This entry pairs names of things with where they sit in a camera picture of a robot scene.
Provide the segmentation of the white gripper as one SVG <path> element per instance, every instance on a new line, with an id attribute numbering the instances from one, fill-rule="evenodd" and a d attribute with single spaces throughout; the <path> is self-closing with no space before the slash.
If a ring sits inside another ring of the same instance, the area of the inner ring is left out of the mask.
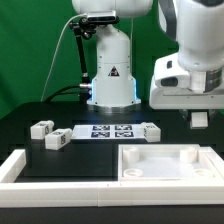
<path id="1" fill-rule="evenodd" d="M 224 109 L 224 83 L 213 91 L 195 94 L 178 87 L 158 87 L 152 78 L 149 105 L 153 109 Z"/>

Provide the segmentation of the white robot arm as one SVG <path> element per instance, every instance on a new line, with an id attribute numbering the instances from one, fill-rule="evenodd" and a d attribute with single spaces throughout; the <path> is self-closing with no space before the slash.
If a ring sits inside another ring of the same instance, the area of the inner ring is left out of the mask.
<path id="1" fill-rule="evenodd" d="M 224 108 L 224 0 L 72 0 L 96 35 L 91 108 Z"/>

